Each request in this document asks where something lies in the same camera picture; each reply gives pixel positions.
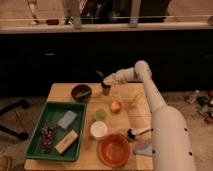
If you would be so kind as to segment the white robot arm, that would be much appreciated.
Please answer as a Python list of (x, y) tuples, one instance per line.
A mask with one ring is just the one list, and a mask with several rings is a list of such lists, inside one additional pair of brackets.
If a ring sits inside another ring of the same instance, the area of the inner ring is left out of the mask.
[(139, 81), (151, 111), (151, 139), (136, 147), (136, 155), (150, 156), (154, 171), (196, 171), (188, 127), (182, 113), (169, 106), (152, 80), (152, 72), (146, 61), (138, 61), (134, 67), (121, 69), (105, 77), (107, 85)]

